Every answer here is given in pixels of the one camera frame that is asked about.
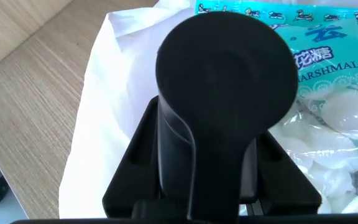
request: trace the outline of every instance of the white marshmallow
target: white marshmallow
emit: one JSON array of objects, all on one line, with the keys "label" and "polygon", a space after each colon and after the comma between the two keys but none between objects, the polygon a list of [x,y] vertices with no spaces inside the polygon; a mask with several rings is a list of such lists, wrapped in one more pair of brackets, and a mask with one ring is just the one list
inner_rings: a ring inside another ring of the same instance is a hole
[{"label": "white marshmallow", "polygon": [[279,138],[279,137],[283,136],[282,125],[280,123],[278,123],[275,126],[271,127],[268,131],[271,133],[271,135],[274,138]]},{"label": "white marshmallow", "polygon": [[283,134],[287,137],[305,139],[308,131],[317,125],[318,121],[310,114],[298,113],[283,123]]},{"label": "white marshmallow", "polygon": [[358,139],[358,90],[330,95],[321,108],[321,117],[337,132]]},{"label": "white marshmallow", "polygon": [[330,204],[333,213],[358,213],[358,196],[354,193],[331,198]]},{"label": "white marshmallow", "polygon": [[286,113],[286,115],[279,121],[279,123],[284,124],[286,123],[288,120],[292,119],[294,116],[296,116],[299,113],[298,111],[298,105],[296,102],[294,102],[291,105],[291,108],[288,110],[288,112]]},{"label": "white marshmallow", "polygon": [[308,130],[305,143],[314,151],[314,161],[328,169],[358,171],[358,148],[353,142],[324,126]]},{"label": "white marshmallow", "polygon": [[354,190],[352,177],[344,169],[327,169],[314,163],[308,172],[308,179],[313,186],[327,197],[339,197]]},{"label": "white marshmallow", "polygon": [[313,165],[313,157],[310,148],[302,140],[285,137],[276,140],[303,173],[310,169]]}]

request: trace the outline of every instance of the wood grain surface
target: wood grain surface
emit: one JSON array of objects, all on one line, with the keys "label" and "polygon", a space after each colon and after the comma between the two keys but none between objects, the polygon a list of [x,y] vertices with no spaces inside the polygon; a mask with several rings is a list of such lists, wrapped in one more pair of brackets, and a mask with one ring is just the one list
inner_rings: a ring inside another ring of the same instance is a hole
[{"label": "wood grain surface", "polygon": [[29,218],[58,217],[83,76],[106,13],[156,2],[74,0],[0,63],[0,168]]},{"label": "wood grain surface", "polygon": [[72,0],[0,0],[0,61]]}]

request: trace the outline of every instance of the marshmallow bag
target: marshmallow bag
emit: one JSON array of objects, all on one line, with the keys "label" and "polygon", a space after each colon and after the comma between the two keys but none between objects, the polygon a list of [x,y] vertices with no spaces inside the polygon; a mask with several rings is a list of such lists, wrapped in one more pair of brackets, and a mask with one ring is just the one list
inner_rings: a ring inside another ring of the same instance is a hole
[{"label": "marshmallow bag", "polygon": [[358,9],[197,1],[211,11],[261,20],[288,44],[298,95],[270,132],[320,192],[319,213],[358,213]]}]

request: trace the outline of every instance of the black knob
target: black knob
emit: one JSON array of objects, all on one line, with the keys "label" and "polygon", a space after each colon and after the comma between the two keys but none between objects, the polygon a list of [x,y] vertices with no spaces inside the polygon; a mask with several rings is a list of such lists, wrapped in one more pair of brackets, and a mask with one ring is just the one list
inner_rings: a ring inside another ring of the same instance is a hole
[{"label": "black knob", "polygon": [[295,100],[290,49],[256,19],[210,12],[168,34],[156,74],[163,192],[189,200],[189,219],[234,222],[246,149]]}]

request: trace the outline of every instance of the teal label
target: teal label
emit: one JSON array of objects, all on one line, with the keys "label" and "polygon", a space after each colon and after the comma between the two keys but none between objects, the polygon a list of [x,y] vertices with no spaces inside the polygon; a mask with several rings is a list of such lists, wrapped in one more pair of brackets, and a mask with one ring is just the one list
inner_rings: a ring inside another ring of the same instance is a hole
[{"label": "teal label", "polygon": [[358,84],[358,25],[346,19],[313,27],[274,26],[298,67],[298,97],[323,100],[335,88]]},{"label": "teal label", "polygon": [[237,12],[268,25],[311,27],[344,19],[355,19],[358,25],[358,9],[354,8],[219,0],[197,0],[196,5],[196,14],[213,11]]}]

